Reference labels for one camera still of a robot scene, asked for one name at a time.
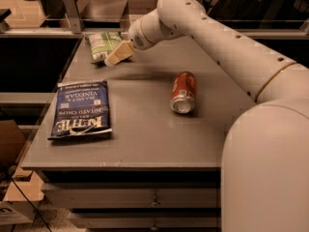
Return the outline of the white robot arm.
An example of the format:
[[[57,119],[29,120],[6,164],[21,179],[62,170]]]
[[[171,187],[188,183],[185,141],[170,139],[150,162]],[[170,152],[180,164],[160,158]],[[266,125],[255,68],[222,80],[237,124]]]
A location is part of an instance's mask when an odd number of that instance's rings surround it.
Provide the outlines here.
[[[256,103],[224,143],[222,232],[309,232],[309,70],[212,19],[196,0],[158,0],[105,62],[180,35]]]

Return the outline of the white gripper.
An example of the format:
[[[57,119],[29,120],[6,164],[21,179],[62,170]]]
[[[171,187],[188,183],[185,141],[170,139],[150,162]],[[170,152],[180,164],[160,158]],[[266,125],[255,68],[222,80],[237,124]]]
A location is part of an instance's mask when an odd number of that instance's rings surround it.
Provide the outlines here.
[[[134,21],[128,29],[129,41],[121,41],[104,60],[107,67],[112,67],[131,57],[134,48],[149,49],[166,40],[182,37],[177,25],[176,15],[164,14],[155,9]]]

